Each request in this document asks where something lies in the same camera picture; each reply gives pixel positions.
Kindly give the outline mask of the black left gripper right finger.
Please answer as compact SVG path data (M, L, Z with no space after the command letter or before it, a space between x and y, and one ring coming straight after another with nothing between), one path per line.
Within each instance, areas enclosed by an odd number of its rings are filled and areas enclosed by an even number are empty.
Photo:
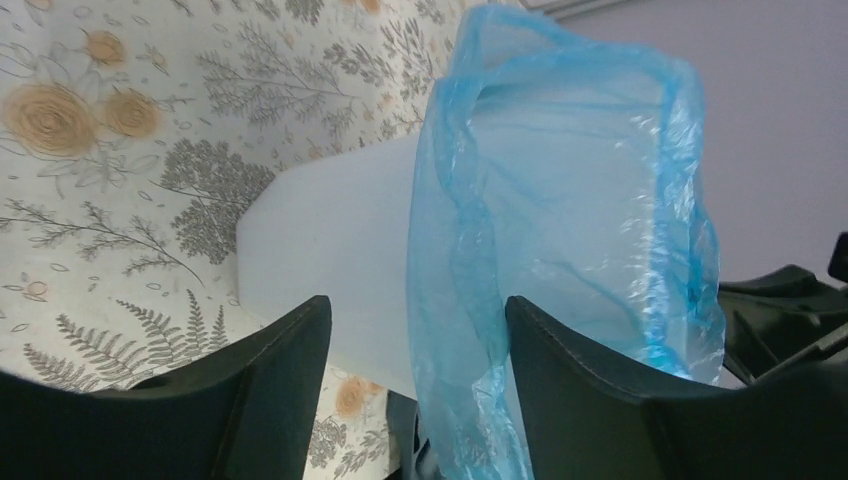
M847 366L808 364L741 389L676 377L560 323L505 307L538 479L843 479Z

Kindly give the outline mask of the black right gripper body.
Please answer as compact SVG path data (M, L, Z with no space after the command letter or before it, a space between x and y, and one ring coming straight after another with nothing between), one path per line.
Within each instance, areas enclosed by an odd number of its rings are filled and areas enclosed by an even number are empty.
M824 282L795 264L746 281L723 282L723 366L746 385L802 364L847 361L847 234L841 233Z

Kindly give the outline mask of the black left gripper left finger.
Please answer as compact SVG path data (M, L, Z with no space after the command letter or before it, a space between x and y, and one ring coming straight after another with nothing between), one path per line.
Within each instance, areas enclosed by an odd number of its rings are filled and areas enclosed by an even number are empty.
M129 390L3 374L5 479L299 479L332 328L317 295L264 329Z

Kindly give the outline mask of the white paper trash bin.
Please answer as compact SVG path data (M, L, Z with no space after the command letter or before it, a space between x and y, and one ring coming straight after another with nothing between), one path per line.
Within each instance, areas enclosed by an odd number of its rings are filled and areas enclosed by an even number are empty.
M237 224L237 292L275 320L316 296L331 303L328 360L406 397L410 134L278 174Z

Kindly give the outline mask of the blue plastic trash bag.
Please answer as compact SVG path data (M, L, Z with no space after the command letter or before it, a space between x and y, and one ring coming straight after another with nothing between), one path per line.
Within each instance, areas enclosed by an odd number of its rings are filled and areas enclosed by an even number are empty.
M407 245L411 368L445 477L532 477L510 296L649 367L718 381L703 123L683 60L516 7L464 14L420 132Z

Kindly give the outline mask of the grey-blue crumpled cloth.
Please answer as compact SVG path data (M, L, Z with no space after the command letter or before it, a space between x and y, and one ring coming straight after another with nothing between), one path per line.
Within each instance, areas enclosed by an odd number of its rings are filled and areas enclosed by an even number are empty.
M399 468L388 479L443 480L437 455L421 424L418 403L390 391L386 419L389 432L395 440L391 452L396 453L399 459Z

